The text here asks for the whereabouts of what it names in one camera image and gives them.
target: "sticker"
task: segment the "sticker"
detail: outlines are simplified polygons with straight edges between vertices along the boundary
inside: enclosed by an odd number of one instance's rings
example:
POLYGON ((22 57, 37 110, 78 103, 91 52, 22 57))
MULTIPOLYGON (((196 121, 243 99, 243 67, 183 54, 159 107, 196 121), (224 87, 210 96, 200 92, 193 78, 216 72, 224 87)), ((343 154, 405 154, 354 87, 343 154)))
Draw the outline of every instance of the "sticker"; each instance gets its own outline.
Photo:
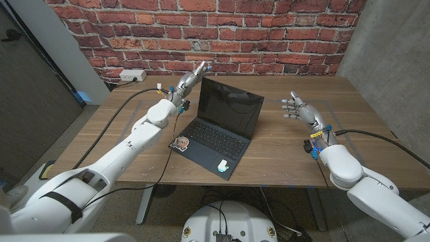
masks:
POLYGON ((322 135, 323 134, 323 132, 322 131, 320 131, 320 132, 316 132, 316 133, 314 133, 314 134, 311 134, 310 135, 310 137, 311 138, 315 138, 315 137, 317 137, 318 135, 322 135))
POLYGON ((181 152, 184 152, 188 148, 189 140, 186 137, 177 137, 175 138, 175 142, 170 144, 170 147, 179 149, 181 152))
POLYGON ((226 160, 222 160, 220 162, 220 164, 218 165, 218 171, 220 171, 220 172, 226 171, 228 169, 228 167, 226 165, 227 165, 227 161, 226 160))

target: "wooden table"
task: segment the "wooden table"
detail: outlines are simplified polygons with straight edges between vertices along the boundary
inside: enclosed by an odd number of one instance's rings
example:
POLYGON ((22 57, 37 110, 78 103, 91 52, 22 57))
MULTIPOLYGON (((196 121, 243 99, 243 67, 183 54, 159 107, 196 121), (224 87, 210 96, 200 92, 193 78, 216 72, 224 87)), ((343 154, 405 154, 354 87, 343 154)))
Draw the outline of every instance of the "wooden table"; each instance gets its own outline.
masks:
MULTIPOLYGON (((162 83, 163 88, 168 89, 170 85, 176 85, 179 78, 150 76, 142 83, 114 90, 60 156, 49 176, 71 169, 130 95, 141 89, 156 87, 156 83, 162 83)), ((317 164, 302 147, 303 140, 310 138, 305 124, 283 118, 280 100, 289 99, 291 90, 316 107, 326 123, 332 124, 334 131, 366 130, 397 140, 357 90, 342 77, 209 78, 265 97, 251 144, 228 181, 173 152, 162 184, 325 187, 317 164)), ((176 134, 196 117, 200 86, 197 84, 187 97, 191 107, 179 117, 176 134)), ((161 94, 150 91, 130 101, 81 167, 92 164, 129 135, 135 121, 161 98, 164 98, 161 94)), ((169 155, 167 145, 172 139, 174 121, 170 119, 160 142, 141 153, 119 178, 119 182, 153 183, 159 179, 169 155)), ((346 134, 337 139, 363 165, 389 177, 400 189, 430 188, 430 177, 425 168, 394 145, 362 134, 346 134)), ((328 177, 329 170, 323 167, 323 171, 328 177)))

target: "wire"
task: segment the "wire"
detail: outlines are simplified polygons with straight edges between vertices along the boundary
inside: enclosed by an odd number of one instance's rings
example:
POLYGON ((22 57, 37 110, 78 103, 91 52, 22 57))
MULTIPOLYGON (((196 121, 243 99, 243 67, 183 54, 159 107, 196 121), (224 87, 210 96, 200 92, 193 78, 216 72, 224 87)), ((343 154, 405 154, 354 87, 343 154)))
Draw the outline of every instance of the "wire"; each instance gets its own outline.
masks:
POLYGON ((302 236, 302 235, 303 235, 303 234, 302 234, 302 232, 297 231, 296 229, 291 229, 290 227, 287 227, 287 226, 285 226, 285 225, 283 225, 283 224, 279 223, 279 222, 276 220, 276 218, 273 216, 273 213, 271 212, 271 209, 270 209, 269 203, 267 202, 267 199, 266 199, 266 195, 265 195, 265 194, 264 194, 264 192, 263 192, 263 188, 261 188, 261 187, 260 187, 260 190, 261 190, 261 193, 263 194, 264 200, 266 201, 267 208, 269 209, 270 216, 272 217, 273 221, 275 221, 275 223, 277 223, 279 226, 281 226, 281 227, 283 227, 283 228, 285 228, 285 229, 287 229, 287 230, 289 230, 289 231, 293 231, 293 232, 295 232, 295 233, 297 234, 297 236, 298 236, 298 237, 302 236))
POLYGON ((284 208, 286 208, 288 211, 290 211, 290 213, 291 213, 291 215, 292 215, 292 217, 294 219, 294 224, 296 225, 296 230, 298 230, 297 219, 296 219, 296 216, 294 216, 293 211, 291 211, 291 209, 287 205, 285 205, 283 202, 280 202, 280 201, 277 201, 277 200, 269 201, 269 203, 271 203, 271 202, 277 202, 277 203, 281 204, 282 206, 284 206, 284 208))
POLYGON ((204 206, 204 199, 205 199, 205 198, 209 198, 209 197, 215 197, 215 198, 220 198, 220 199, 222 199, 222 194, 221 194, 220 192, 216 191, 216 190, 208 190, 208 191, 203 195, 202 199, 200 200, 200 205, 201 205, 201 206, 204 206), (210 193, 210 192, 215 192, 215 193, 217 193, 217 195, 211 195, 211 194, 208 194, 208 193, 210 193))
POLYGON ((103 81, 104 83, 109 83, 109 84, 114 84, 114 85, 118 85, 118 83, 114 83, 114 82, 111 82, 111 81, 103 81))
POLYGON ((211 208, 215 208, 216 210, 220 211, 220 213, 223 215, 223 217, 224 217, 224 222, 226 223, 226 234, 227 234, 227 219, 226 219, 225 214, 221 211, 221 209, 219 209, 219 208, 217 208, 217 207, 214 207, 214 206, 212 206, 212 205, 210 205, 210 204, 208 204, 207 206, 209 206, 209 207, 211 207, 211 208))
MULTIPOLYGON (((317 160, 316 160, 316 164, 318 164, 318 167, 320 168, 321 175, 322 175, 322 177, 324 178, 325 185, 326 185, 327 189, 328 189, 328 190, 329 190, 329 192, 330 192, 330 195, 331 195, 331 199, 332 199, 332 201, 334 201, 334 200, 335 200, 335 197, 334 197, 334 195, 333 195, 332 191, 331 191, 331 190, 330 190, 330 188, 329 188, 329 184, 327 183, 327 179, 325 179, 325 175, 324 175, 324 173, 323 173, 323 170, 321 169, 320 163, 319 163, 317 160)), ((345 228, 343 227, 343 223, 342 223, 342 220, 341 220, 341 215, 339 214, 339 210, 338 210, 338 209, 336 209, 336 213, 337 213, 337 218, 339 219, 339 222, 341 223, 341 227, 342 227, 343 235, 345 236, 345 239, 347 240, 347 242, 349 242, 349 240, 348 240, 348 236, 347 236, 347 233, 346 233, 346 231, 345 231, 345 228)))
POLYGON ((430 169, 430 164, 428 164, 427 162, 425 162, 424 160, 422 160, 422 158, 418 157, 416 154, 412 153, 412 151, 408 150, 406 147, 402 146, 401 144, 397 143, 396 141, 386 138, 384 136, 381 136, 379 134, 374 134, 371 132, 367 132, 367 131, 362 131, 362 130, 339 130, 335 132, 336 136, 340 136, 342 134, 346 134, 348 132, 354 132, 354 133, 359 133, 359 134, 366 134, 366 135, 370 135, 376 138, 380 138, 382 140, 388 141, 389 143, 392 143, 393 145, 396 145, 398 148, 402 149, 404 152, 408 153, 410 156, 414 157, 417 161, 421 162, 421 164, 423 164, 425 167, 430 169))
POLYGON ((222 202, 221 202, 221 205, 220 205, 220 227, 221 227, 221 207, 222 207, 222 204, 224 203, 224 201, 225 200, 223 200, 222 202))
POLYGON ((330 146, 329 145, 329 142, 328 141, 326 141, 325 139, 324 139, 324 137, 323 137, 323 135, 320 135, 320 137, 321 137, 321 140, 327 145, 327 146, 330 146))
POLYGON ((137 81, 137 78, 133 78, 132 81, 129 81, 127 83, 121 84, 121 85, 116 85, 114 88, 119 88, 119 87, 128 87, 130 84, 133 84, 137 81))
POLYGON ((160 91, 160 93, 164 96, 165 99, 167 99, 167 96, 162 91, 160 91))
MULTIPOLYGON (((120 111, 122 110, 122 108, 133 98, 136 97, 137 95, 144 93, 146 91, 159 91, 160 89, 157 88, 148 88, 142 91, 138 91, 135 94, 131 95, 121 106, 120 108, 118 108, 118 110, 116 110, 115 114, 112 116, 112 118, 110 118, 109 122, 106 124, 105 128, 101 131, 101 133, 99 134, 99 136, 95 139, 94 143, 89 147, 88 151, 85 152, 85 154, 82 156, 82 158, 76 163, 76 165, 72 168, 72 169, 76 169, 80 166, 80 164, 82 164, 82 162, 85 160, 85 158, 87 158, 88 154, 94 149, 95 145, 100 141, 101 137, 104 135, 104 133, 106 132, 106 130, 109 128, 110 124, 112 123, 112 121, 114 121, 115 117, 120 113, 120 111)), ((162 92, 164 93, 169 93, 167 90, 165 89, 161 89, 162 92)))
MULTIPOLYGON (((175 129, 176 129, 176 123, 177 123, 177 119, 178 119, 179 115, 180 115, 180 114, 178 114, 178 115, 176 116, 175 125, 174 125, 174 127, 173 127, 173 134, 172 134, 172 137, 173 137, 173 138, 172 138, 172 142, 175 140, 175 129)), ((118 191, 122 191, 122 190, 145 190, 145 189, 148 189, 148 188, 152 188, 152 187, 154 187, 155 185, 157 185, 157 184, 161 181, 161 178, 163 178, 164 172, 166 171, 166 167, 167 167, 167 164, 169 163, 169 160, 170 160, 170 156, 171 156, 171 155, 172 155, 172 149, 170 149, 169 157, 167 158, 166 165, 164 166, 164 169, 163 169, 163 172, 162 172, 162 174, 161 174, 161 176, 160 176, 160 179, 159 179, 155 184, 153 184, 153 185, 151 185, 151 186, 149 186, 149 187, 145 187, 145 188, 119 188, 119 189, 113 190, 113 191, 111 191, 111 192, 108 192, 108 193, 106 193, 106 194, 104 194, 104 195, 102 195, 102 196, 100 196, 100 197, 98 197, 98 198, 96 198, 96 199, 94 199, 94 200, 92 200, 92 201, 88 202, 86 205, 84 205, 84 207, 82 207, 82 209, 81 209, 81 210, 86 209, 86 207, 88 207, 89 205, 91 205, 91 204, 92 204, 92 203, 94 203, 95 201, 97 201, 97 200, 99 200, 99 199, 102 199, 102 198, 106 197, 106 196, 107 196, 107 195, 109 195, 109 194, 113 194, 114 192, 118 192, 118 191)))

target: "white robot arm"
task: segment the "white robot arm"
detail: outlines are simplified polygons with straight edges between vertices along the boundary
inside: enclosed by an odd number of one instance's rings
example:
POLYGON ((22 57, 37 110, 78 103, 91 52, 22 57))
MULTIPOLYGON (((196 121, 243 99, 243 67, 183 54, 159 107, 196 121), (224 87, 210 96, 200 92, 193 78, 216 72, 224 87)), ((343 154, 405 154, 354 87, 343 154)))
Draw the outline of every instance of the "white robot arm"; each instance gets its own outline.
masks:
POLYGON ((331 182, 340 190, 347 191, 348 198, 360 210, 403 237, 428 235, 430 218, 403 200, 392 181, 361 166, 345 146, 339 145, 335 136, 329 133, 331 127, 327 127, 316 108, 306 105, 293 91, 291 96, 292 99, 283 100, 288 105, 282 108, 289 112, 284 117, 306 123, 314 142, 312 147, 312 143, 306 144, 305 141, 305 146, 310 148, 308 151, 314 148, 311 153, 315 159, 318 159, 316 151, 320 151, 322 163, 330 169, 331 182))
POLYGON ((37 190, 26 206, 9 215, 0 206, 0 234, 89 232, 107 201, 115 181, 146 149, 155 145, 168 125, 168 117, 187 109, 184 98, 208 70, 205 62, 186 73, 168 99, 162 99, 133 127, 132 133, 92 165, 57 175, 37 190))

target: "table leg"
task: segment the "table leg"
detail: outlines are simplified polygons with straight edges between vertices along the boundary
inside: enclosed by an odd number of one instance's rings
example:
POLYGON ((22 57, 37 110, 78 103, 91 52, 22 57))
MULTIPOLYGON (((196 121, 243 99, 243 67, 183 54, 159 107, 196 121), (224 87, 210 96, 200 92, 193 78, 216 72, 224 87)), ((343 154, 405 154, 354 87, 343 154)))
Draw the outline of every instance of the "table leg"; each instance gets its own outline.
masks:
POLYGON ((319 231, 327 231, 327 223, 325 222, 323 208, 321 206, 320 198, 318 192, 315 188, 308 188, 308 197, 312 210, 314 211, 314 217, 316 225, 319 231))
POLYGON ((146 214, 149 210, 149 206, 151 205, 151 200, 153 197, 153 188, 148 188, 143 190, 142 200, 140 201, 139 211, 137 212, 136 224, 142 225, 145 222, 146 214))

